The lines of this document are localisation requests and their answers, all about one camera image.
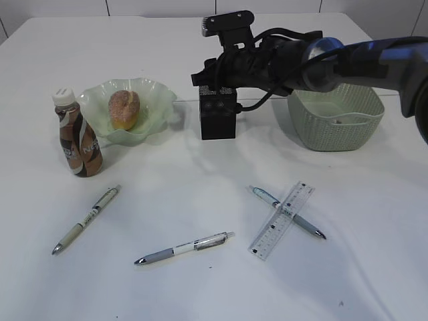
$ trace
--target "silver pen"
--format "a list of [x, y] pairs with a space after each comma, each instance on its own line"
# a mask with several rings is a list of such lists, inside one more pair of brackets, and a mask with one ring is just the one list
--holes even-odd
[[[262, 199], [263, 201], [271, 205], [273, 208], [276, 209], [281, 205], [281, 202], [279, 200], [277, 200], [275, 197], [270, 195], [264, 189], [260, 189], [258, 187], [252, 187], [252, 186], [250, 186], [249, 188], [251, 189], [251, 191], [255, 196], [259, 197], [260, 199]], [[309, 232], [310, 234], [322, 239], [327, 239], [327, 237], [323, 234], [323, 232], [321, 232], [317, 227], [313, 226], [311, 223], [309, 223], [300, 215], [295, 215], [293, 218], [293, 222], [299, 225], [302, 229]]]
[[83, 230], [92, 222], [92, 220], [101, 212], [107, 204], [119, 193], [121, 186], [118, 185], [107, 191], [92, 207], [92, 210], [85, 217], [81, 223], [77, 223], [73, 228], [64, 236], [61, 241], [55, 246], [52, 251], [53, 254], [58, 254], [67, 246], [69, 246], [76, 238], [83, 232]]
[[203, 239], [197, 239], [196, 241], [193, 241], [193, 242], [188, 242], [185, 244], [178, 245], [176, 247], [164, 249], [163, 251], [160, 251], [160, 252], [146, 255], [136, 260], [134, 264], [145, 265], [145, 264], [150, 264], [150, 263], [160, 261], [162, 259], [168, 259], [178, 254], [182, 254], [190, 251], [200, 251], [202, 249], [207, 249], [208, 247], [224, 244], [226, 240], [232, 236], [235, 236], [234, 232], [223, 232], [223, 233], [215, 234], [209, 237], [205, 237]]

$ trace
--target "black box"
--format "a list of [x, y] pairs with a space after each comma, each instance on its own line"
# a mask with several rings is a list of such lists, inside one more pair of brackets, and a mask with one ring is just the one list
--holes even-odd
[[203, 140], [236, 137], [235, 89], [222, 88], [220, 95], [208, 86], [199, 87], [199, 116]]

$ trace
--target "bottle cap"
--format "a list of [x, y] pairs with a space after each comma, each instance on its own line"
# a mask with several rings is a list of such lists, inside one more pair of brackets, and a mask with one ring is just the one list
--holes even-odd
[[70, 88], [61, 88], [52, 95], [55, 106], [64, 107], [73, 104], [76, 101], [73, 90]]

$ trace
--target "light green basket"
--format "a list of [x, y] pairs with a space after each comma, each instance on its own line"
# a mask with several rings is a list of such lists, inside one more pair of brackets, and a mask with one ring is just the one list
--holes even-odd
[[288, 109], [302, 142], [324, 152], [360, 148], [385, 112], [372, 88], [348, 84], [326, 93], [296, 90]]

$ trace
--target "clear plastic ruler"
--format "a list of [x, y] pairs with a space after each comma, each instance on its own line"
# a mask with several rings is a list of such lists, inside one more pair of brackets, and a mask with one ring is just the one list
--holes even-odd
[[300, 211], [314, 190], [314, 187], [305, 183], [297, 183], [288, 194], [286, 200], [278, 204], [274, 215], [263, 226], [248, 250], [265, 261], [291, 225], [294, 216]]

